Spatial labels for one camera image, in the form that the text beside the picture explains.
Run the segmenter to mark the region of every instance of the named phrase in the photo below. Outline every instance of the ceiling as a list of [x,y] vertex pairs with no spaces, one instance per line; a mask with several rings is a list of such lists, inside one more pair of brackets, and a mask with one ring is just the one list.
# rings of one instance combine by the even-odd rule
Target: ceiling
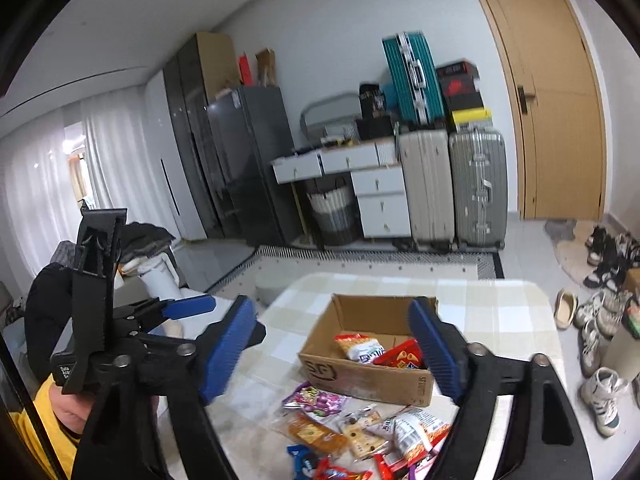
[[248,1],[71,0],[0,99],[0,137],[83,97],[146,82],[191,34]]

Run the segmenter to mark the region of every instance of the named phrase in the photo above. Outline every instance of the silver suitcase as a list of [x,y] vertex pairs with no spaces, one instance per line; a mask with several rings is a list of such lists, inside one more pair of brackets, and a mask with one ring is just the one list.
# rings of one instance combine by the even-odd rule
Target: silver suitcase
[[504,247],[507,231],[507,158],[493,128],[452,134],[449,151],[461,246]]
[[451,243],[455,223],[446,131],[402,134],[399,143],[412,238]]

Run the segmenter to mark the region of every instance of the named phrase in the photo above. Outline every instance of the checkered tablecloth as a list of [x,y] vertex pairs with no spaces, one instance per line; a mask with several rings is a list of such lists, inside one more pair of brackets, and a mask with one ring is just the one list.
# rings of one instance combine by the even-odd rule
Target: checkered tablecloth
[[[528,360],[535,352],[545,353],[564,383],[553,312],[545,293],[533,283],[310,274],[285,290],[260,316],[267,328],[264,342],[242,353],[226,393],[207,408],[240,480],[292,478],[292,460],[286,453],[292,443],[275,431],[274,413],[280,401],[305,380],[297,354],[332,294],[434,296],[438,298],[440,318],[455,324],[468,341],[481,342],[495,354],[511,358]],[[229,300],[218,300],[212,313],[183,320],[185,336],[195,337],[208,323],[221,319],[230,304]],[[369,403],[351,399],[347,409]],[[510,398],[498,399],[477,479],[493,477],[510,406]],[[380,412],[387,416],[399,408],[381,405]],[[457,408],[435,388],[428,410],[451,422]],[[167,425],[164,414],[161,436]],[[174,478],[186,478],[175,445],[166,436],[162,436],[162,444]],[[345,453],[338,463],[353,470],[371,469],[378,478],[372,461],[351,461],[350,453]]]

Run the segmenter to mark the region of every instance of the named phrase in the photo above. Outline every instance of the rug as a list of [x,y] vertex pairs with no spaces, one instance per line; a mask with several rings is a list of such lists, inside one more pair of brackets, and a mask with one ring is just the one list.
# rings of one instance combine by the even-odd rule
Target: rug
[[558,264],[578,285],[593,271],[587,263],[589,250],[584,243],[596,225],[593,220],[547,220],[545,223],[545,233],[554,245]]
[[334,272],[388,278],[495,280],[504,277],[498,253],[404,253],[399,251],[319,251],[261,246],[223,276],[208,294],[235,299],[244,294],[257,301],[255,278],[266,266],[291,266],[297,277]]

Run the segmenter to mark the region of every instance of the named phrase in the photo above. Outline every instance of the metal bolt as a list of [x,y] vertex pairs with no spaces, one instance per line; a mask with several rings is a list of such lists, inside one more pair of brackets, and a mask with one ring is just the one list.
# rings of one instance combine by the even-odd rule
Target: metal bolt
[[194,345],[193,343],[182,343],[175,351],[178,352],[178,355],[181,356],[195,354],[196,345]]
[[466,347],[473,355],[482,356],[489,353],[489,351],[486,349],[486,346],[484,346],[482,343],[469,343]]
[[131,364],[131,357],[123,354],[113,360],[113,365],[117,368],[126,368]]
[[549,358],[544,354],[535,354],[533,356],[533,362],[540,366],[549,366],[551,364]]

